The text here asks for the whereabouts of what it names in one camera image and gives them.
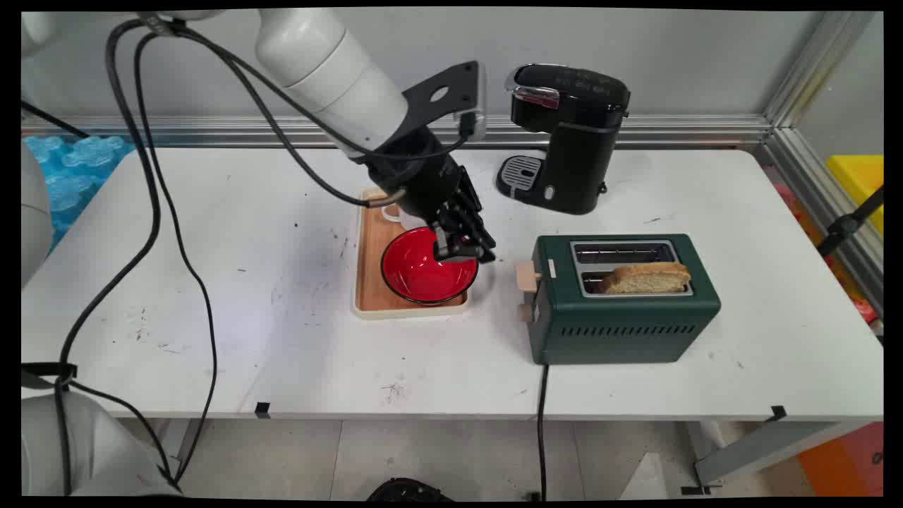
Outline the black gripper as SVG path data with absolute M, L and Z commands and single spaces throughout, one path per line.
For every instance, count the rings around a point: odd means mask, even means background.
M 367 156 L 370 178 L 387 194 L 406 190 L 398 206 L 431 227 L 438 262 L 491 263 L 496 241 L 464 167 L 431 131 L 412 131 Z

